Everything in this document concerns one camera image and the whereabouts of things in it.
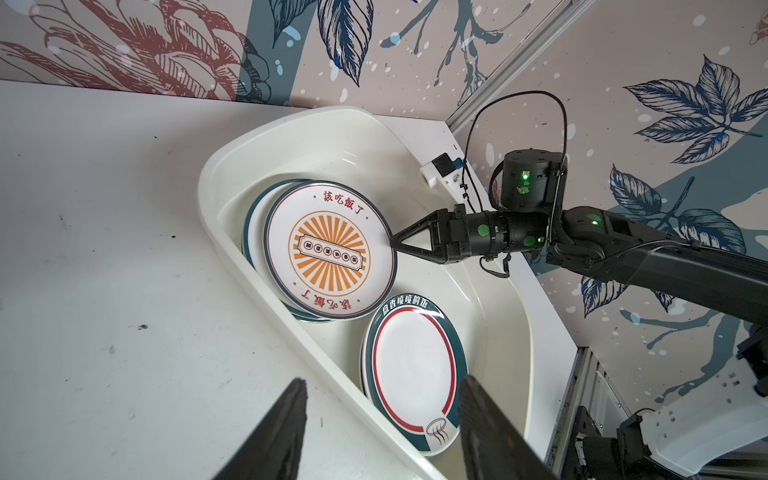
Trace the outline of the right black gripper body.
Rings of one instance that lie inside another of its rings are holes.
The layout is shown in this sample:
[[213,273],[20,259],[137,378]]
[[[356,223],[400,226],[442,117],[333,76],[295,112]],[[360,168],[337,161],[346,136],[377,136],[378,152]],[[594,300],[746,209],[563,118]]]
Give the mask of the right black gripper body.
[[541,213],[467,213],[464,205],[457,205],[440,221],[440,248],[446,263],[533,251],[543,245],[547,226]]

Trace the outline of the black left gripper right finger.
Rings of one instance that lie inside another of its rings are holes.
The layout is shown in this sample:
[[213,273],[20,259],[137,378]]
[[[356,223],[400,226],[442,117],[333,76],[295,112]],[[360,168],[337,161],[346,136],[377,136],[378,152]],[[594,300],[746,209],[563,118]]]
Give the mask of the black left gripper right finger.
[[459,387],[459,423],[468,479],[554,479],[479,381]]

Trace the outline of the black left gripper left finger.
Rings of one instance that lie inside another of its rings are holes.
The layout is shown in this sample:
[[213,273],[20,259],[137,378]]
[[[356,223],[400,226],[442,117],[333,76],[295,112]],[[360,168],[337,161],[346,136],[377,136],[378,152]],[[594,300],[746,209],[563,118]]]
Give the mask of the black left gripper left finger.
[[307,399],[306,381],[294,378],[214,479],[296,479]]

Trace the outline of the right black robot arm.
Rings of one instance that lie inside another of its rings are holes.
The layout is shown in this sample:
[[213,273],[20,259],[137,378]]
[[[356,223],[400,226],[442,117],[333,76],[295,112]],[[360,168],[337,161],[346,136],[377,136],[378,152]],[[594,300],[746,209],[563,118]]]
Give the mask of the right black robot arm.
[[563,209],[561,153],[517,150],[496,168],[490,210],[439,209],[390,237],[391,247],[437,264],[543,252],[550,265],[590,279],[668,294],[753,324],[767,324],[767,264],[662,233],[594,207]]

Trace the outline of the white plate black emblem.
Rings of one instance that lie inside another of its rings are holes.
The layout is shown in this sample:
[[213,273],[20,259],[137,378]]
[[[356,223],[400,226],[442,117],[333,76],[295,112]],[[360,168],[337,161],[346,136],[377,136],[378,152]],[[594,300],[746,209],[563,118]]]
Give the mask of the white plate black emblem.
[[264,230],[267,216],[277,198],[290,187],[308,182],[308,179],[279,181],[261,192],[250,205],[242,232],[241,251],[269,289],[278,297],[287,310],[298,320],[306,322],[327,322],[327,318],[306,311],[291,300],[279,287],[270,272],[264,252]]

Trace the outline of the white plastic bin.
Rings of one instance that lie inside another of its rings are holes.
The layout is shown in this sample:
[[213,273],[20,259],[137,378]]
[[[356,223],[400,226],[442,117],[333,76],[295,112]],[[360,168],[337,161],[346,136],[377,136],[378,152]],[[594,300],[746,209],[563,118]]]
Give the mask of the white plastic bin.
[[222,262],[384,444],[426,478],[461,478],[459,385],[474,376],[522,434],[531,347],[511,281],[437,265],[391,233],[451,204],[384,123],[321,108],[216,151],[198,184]]

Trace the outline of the green red ring plate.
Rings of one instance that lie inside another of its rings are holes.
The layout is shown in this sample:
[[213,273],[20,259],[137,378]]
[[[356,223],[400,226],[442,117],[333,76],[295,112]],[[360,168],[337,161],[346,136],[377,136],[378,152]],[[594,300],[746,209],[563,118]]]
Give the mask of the green red ring plate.
[[373,315],[361,345],[363,391],[424,456],[442,454],[458,438],[459,387],[468,372],[454,324],[427,297],[401,293]]

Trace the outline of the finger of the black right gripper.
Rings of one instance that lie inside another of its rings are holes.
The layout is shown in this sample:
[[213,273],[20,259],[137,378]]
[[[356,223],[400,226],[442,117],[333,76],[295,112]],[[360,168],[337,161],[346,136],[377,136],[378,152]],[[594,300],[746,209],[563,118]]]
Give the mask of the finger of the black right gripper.
[[447,218],[446,209],[438,209],[434,212],[426,215],[422,219],[416,221],[412,225],[406,227],[398,233],[390,236],[391,245],[404,244],[405,241],[411,237],[416,236],[422,232],[427,232],[430,243],[432,245],[438,245],[442,243],[442,224]]
[[442,250],[425,249],[417,246],[405,244],[399,240],[392,240],[392,248],[399,253],[410,255],[412,257],[429,261],[432,263],[446,263],[447,256]]

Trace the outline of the orange sunburst plate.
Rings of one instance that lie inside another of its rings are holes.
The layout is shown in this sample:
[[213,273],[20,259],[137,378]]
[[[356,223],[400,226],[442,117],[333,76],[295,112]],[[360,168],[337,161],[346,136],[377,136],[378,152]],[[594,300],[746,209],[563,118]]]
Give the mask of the orange sunburst plate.
[[264,252],[273,278],[298,306],[330,320],[376,310],[397,274],[391,229],[364,195],[313,180],[290,187],[266,219]]

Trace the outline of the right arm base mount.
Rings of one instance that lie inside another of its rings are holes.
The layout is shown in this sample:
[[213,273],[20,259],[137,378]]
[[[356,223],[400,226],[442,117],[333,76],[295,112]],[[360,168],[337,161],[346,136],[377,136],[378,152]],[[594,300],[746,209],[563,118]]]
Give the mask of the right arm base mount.
[[576,410],[565,449],[561,479],[683,479],[651,459],[643,440],[642,417],[636,413],[623,421],[615,437],[602,436],[584,406]]

